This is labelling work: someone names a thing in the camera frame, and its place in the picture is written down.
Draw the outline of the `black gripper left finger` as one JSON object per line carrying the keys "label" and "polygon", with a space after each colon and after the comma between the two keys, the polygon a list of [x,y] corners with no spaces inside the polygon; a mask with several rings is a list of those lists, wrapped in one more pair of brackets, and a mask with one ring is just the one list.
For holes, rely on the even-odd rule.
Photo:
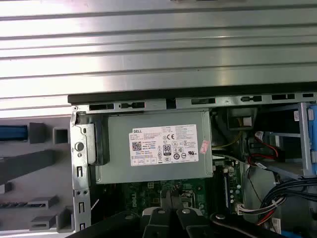
{"label": "black gripper left finger", "polygon": [[160,194],[161,206],[143,210],[141,216],[131,211],[117,213],[70,238],[167,238],[171,218],[171,190]]}

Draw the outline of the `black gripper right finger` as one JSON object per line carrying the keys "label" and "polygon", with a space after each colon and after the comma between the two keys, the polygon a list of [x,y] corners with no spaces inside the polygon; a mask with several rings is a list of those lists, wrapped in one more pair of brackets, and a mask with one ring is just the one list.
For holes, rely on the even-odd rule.
{"label": "black gripper right finger", "polygon": [[179,190],[172,191],[172,207],[185,235],[189,238],[281,238],[235,215],[214,213],[206,218],[200,210],[184,207]]}

